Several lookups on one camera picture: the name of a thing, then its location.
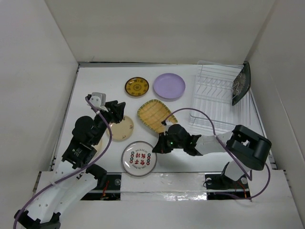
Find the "cream plate with motifs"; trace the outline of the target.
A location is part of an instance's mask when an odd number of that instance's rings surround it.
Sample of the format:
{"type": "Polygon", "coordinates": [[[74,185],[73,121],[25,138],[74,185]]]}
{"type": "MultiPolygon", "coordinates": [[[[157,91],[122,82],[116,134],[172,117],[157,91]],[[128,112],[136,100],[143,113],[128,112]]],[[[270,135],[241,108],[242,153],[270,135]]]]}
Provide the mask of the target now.
{"type": "Polygon", "coordinates": [[[109,126],[112,131],[112,141],[115,142],[127,140],[134,130],[133,120],[128,116],[124,116],[120,123],[111,123],[109,126]]]}

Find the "white plate red characters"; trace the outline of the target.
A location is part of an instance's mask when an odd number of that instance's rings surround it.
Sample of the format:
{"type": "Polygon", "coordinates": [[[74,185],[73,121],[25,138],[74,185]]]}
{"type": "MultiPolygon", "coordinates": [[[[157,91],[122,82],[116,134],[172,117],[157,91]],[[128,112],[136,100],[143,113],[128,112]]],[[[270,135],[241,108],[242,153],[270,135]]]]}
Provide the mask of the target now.
{"type": "Polygon", "coordinates": [[[157,164],[157,154],[152,150],[153,147],[144,141],[129,144],[121,157],[124,171],[134,177],[144,177],[151,173],[157,164]]]}

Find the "bamboo weave pattern tray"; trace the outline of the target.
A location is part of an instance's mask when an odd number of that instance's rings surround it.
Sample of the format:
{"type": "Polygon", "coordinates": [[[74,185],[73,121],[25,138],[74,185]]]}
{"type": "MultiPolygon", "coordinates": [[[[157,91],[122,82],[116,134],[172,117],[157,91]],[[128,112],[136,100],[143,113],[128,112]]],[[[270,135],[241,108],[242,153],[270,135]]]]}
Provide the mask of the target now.
{"type": "Polygon", "coordinates": [[[165,131],[165,126],[162,122],[171,113],[170,109],[162,101],[152,99],[145,102],[138,109],[137,116],[145,126],[159,134],[165,131]]]}

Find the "black floral square plate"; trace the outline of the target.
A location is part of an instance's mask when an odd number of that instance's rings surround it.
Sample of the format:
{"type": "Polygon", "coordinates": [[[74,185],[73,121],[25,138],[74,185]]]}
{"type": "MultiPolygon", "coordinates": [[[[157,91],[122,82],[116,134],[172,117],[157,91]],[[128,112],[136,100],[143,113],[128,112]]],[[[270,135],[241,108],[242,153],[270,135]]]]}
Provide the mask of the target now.
{"type": "Polygon", "coordinates": [[[251,87],[251,68],[249,62],[243,63],[243,68],[233,81],[232,106],[235,106],[251,87]]]}

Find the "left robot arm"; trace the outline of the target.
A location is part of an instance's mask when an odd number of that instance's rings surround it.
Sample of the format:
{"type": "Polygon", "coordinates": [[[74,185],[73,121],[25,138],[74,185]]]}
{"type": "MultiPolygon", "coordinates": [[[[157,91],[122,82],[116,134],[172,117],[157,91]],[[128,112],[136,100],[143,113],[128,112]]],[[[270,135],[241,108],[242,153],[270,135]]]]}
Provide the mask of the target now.
{"type": "Polygon", "coordinates": [[[92,189],[106,185],[107,171],[96,164],[99,144],[110,124],[123,120],[125,102],[98,102],[85,98],[96,116],[77,119],[72,139],[53,173],[50,183],[38,191],[14,216],[13,228],[21,224],[26,229],[58,229],[67,212],[92,189]]]}

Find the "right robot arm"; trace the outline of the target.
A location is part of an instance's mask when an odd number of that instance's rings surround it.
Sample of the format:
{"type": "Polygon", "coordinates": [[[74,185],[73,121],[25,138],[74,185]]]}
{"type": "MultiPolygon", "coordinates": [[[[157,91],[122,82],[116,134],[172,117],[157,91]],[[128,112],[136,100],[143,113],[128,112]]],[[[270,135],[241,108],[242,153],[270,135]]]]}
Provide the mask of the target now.
{"type": "Polygon", "coordinates": [[[226,152],[232,157],[220,175],[224,187],[232,187],[251,170],[262,171],[272,143],[253,130],[237,125],[231,132],[219,135],[191,135],[180,124],[170,125],[159,133],[152,152],[167,154],[182,149],[190,156],[226,152]]]}

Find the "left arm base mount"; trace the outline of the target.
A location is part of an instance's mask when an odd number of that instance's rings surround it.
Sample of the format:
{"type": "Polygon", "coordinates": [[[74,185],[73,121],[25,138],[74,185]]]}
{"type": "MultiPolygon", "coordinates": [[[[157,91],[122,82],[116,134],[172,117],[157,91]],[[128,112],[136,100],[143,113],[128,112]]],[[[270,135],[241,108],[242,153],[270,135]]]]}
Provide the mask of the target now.
{"type": "Polygon", "coordinates": [[[97,180],[97,186],[88,192],[81,200],[120,200],[121,199],[121,173],[108,173],[104,168],[94,164],[86,169],[97,180]]]}

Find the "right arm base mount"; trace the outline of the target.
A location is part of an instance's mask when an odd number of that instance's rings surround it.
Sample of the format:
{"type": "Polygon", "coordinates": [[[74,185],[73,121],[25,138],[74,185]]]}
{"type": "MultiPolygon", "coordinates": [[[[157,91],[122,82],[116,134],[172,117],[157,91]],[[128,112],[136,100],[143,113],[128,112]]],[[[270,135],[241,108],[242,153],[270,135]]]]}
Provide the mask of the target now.
{"type": "Polygon", "coordinates": [[[206,173],[203,187],[206,188],[208,200],[229,200],[251,197],[246,175],[237,181],[231,180],[224,173],[206,173]]]}

